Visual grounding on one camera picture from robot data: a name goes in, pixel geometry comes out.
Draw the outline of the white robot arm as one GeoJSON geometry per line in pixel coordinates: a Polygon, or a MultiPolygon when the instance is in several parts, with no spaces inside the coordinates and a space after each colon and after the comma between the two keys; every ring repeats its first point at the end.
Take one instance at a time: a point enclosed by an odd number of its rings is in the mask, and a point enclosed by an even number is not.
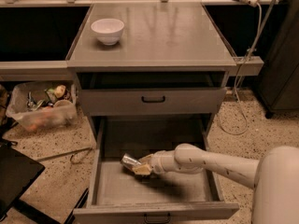
{"type": "Polygon", "coordinates": [[[259,160],[204,151],[183,143],[137,162],[137,175],[201,169],[222,175],[253,190],[252,224],[299,224],[299,148],[274,147],[259,160]]]}

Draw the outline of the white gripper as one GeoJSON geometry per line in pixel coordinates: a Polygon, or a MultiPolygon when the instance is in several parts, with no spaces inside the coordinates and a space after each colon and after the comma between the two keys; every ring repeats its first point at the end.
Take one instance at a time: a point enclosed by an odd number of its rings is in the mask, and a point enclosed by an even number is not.
{"type": "Polygon", "coordinates": [[[158,151],[154,154],[149,154],[140,159],[141,165],[133,168],[136,175],[150,175],[153,171],[155,174],[160,175],[175,170],[175,159],[173,151],[158,151]]]}

